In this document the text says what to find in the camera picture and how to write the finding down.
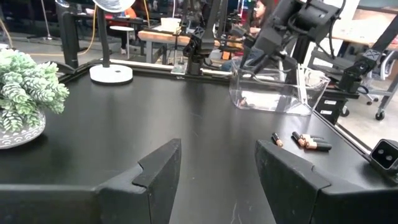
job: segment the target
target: black tabletop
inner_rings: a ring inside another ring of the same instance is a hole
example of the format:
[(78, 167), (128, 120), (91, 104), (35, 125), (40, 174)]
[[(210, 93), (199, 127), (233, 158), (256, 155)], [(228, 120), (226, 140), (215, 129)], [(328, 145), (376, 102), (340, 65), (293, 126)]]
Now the black tabletop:
[[(64, 113), (47, 113), (41, 137), (0, 151), (0, 184), (98, 185), (181, 138), (180, 183), (170, 223), (271, 224), (254, 145), (277, 132), (285, 150), (320, 169), (366, 189), (386, 186), (317, 116), (239, 110), (226, 86), (137, 76), (130, 85), (98, 86), (85, 75), (68, 87)], [(323, 136), (333, 149), (303, 151), (291, 140), (292, 131)]]

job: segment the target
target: potted plant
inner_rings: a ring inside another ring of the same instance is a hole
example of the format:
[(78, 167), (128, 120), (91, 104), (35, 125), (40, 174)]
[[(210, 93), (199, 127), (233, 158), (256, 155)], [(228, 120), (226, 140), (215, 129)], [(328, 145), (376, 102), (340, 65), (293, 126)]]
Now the potted plant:
[(0, 51), (0, 149), (39, 136), (45, 127), (44, 109), (63, 111), (69, 91), (58, 82), (57, 71), (55, 63), (36, 64), (22, 52)]

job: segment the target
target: stool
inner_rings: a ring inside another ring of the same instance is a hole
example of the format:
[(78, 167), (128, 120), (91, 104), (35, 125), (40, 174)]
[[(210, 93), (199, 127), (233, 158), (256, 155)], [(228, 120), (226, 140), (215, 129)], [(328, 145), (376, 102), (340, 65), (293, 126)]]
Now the stool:
[(131, 27), (123, 27), (123, 26), (110, 26), (109, 27), (112, 30), (118, 30), (118, 31), (125, 31), (127, 33), (127, 44), (126, 44), (126, 50), (127, 50), (127, 59), (130, 58), (130, 31), (134, 31), (133, 28)]

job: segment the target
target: transparent container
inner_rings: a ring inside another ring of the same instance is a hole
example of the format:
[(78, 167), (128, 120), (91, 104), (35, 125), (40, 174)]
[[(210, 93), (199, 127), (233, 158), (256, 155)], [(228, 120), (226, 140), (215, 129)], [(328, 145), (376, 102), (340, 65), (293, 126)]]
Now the transparent container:
[[(323, 72), (299, 67), (296, 72), (265, 68), (257, 75), (253, 67), (239, 68), (233, 60), (229, 95), (241, 109), (254, 109), (308, 116), (316, 108), (330, 79)], [(297, 77), (297, 85), (285, 83), (287, 73)]]

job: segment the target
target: lamp base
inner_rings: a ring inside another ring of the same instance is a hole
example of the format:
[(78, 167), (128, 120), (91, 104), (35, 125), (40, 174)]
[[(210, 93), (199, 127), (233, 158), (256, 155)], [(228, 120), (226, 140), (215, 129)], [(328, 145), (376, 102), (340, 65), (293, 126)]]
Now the lamp base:
[(127, 84), (132, 81), (132, 69), (123, 65), (95, 65), (90, 68), (90, 78), (93, 82), (111, 85)]

